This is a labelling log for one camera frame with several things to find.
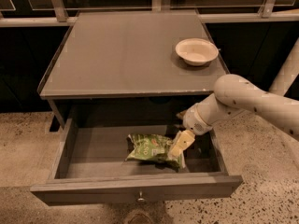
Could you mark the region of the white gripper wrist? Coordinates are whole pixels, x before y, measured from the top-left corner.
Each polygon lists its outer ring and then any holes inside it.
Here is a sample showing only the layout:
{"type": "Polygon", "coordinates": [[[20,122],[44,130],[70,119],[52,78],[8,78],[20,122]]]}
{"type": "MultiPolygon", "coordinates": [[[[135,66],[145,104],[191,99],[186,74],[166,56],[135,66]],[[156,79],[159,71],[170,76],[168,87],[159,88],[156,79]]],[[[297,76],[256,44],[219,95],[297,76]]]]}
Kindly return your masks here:
{"type": "Polygon", "coordinates": [[[203,135],[212,130],[212,126],[205,120],[206,114],[206,107],[200,104],[176,114],[178,119],[183,119],[183,126],[187,130],[177,133],[168,152],[170,157],[179,157],[195,141],[196,135],[203,135]]]}

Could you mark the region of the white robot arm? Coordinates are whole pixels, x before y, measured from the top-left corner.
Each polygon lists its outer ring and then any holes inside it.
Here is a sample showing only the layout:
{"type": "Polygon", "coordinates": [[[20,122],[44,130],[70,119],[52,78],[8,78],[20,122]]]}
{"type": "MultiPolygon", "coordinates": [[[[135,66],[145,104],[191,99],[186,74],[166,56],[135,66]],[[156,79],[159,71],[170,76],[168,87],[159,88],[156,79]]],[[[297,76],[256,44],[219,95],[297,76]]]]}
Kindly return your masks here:
{"type": "Polygon", "coordinates": [[[169,155],[180,156],[195,140],[212,130],[216,122],[248,110],[299,140],[299,101],[287,98],[287,90],[298,76],[298,53],[292,51],[280,68],[269,91],[245,78],[227,74],[219,77],[214,91],[203,101],[181,113],[185,130],[177,134],[169,155]]]}

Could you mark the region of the round robot base foot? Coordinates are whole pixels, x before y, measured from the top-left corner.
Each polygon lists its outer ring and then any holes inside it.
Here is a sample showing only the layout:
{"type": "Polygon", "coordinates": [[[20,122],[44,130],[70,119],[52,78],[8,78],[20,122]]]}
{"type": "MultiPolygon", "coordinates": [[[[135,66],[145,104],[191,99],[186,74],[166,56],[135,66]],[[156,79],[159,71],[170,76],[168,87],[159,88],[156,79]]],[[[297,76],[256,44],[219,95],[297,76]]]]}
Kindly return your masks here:
{"type": "Polygon", "coordinates": [[[148,213],[142,210],[133,210],[126,216],[123,224],[153,224],[153,221],[148,213]]]}

